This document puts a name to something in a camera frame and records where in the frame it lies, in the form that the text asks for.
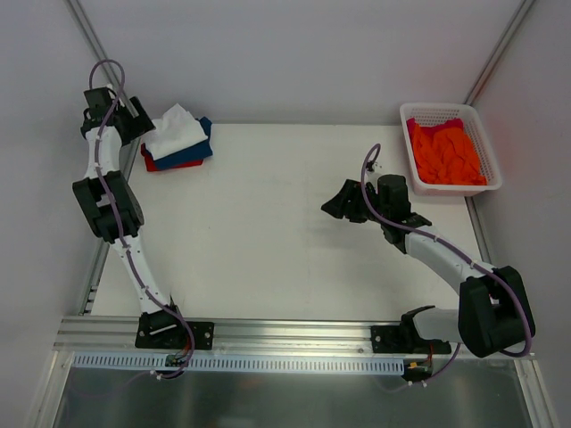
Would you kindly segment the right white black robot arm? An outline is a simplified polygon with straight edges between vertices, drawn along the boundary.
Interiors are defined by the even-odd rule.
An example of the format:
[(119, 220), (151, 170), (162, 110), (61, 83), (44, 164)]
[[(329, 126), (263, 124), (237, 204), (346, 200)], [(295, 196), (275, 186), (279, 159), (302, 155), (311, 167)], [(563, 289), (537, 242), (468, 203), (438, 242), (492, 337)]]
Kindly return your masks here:
[(411, 208), (404, 177), (381, 176), (375, 184), (346, 180), (322, 207), (329, 216), (378, 223), (387, 242), (441, 277), (459, 297), (456, 309), (427, 305), (401, 316), (399, 340), (409, 352), (430, 344), (465, 345), (475, 356), (523, 357), (531, 350), (535, 325), (522, 276), (511, 266), (477, 261), (443, 238)]

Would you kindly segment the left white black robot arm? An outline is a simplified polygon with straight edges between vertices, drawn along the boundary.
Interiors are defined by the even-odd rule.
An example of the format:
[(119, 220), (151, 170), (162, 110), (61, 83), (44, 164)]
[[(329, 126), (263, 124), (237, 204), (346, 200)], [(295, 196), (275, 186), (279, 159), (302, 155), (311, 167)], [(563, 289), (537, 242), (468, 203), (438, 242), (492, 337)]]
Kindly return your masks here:
[(135, 97), (130, 101), (136, 112), (131, 113), (107, 86), (88, 89), (84, 96), (87, 108), (80, 131), (88, 143), (87, 171), (72, 191), (93, 234), (117, 252), (134, 284), (141, 310), (138, 336), (155, 336), (165, 347), (176, 348), (186, 338), (186, 326), (146, 261), (144, 214), (120, 170), (121, 149), (154, 125)]

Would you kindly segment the white t shirt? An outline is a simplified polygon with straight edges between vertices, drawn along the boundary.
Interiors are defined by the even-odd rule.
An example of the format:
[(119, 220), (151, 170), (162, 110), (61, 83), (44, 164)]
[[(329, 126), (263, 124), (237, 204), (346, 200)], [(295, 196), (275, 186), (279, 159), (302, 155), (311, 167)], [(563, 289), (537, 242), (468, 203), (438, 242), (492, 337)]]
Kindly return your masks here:
[(207, 139), (200, 121), (179, 103), (170, 107), (159, 119), (153, 119), (153, 124), (155, 129), (144, 137), (144, 143), (155, 161)]

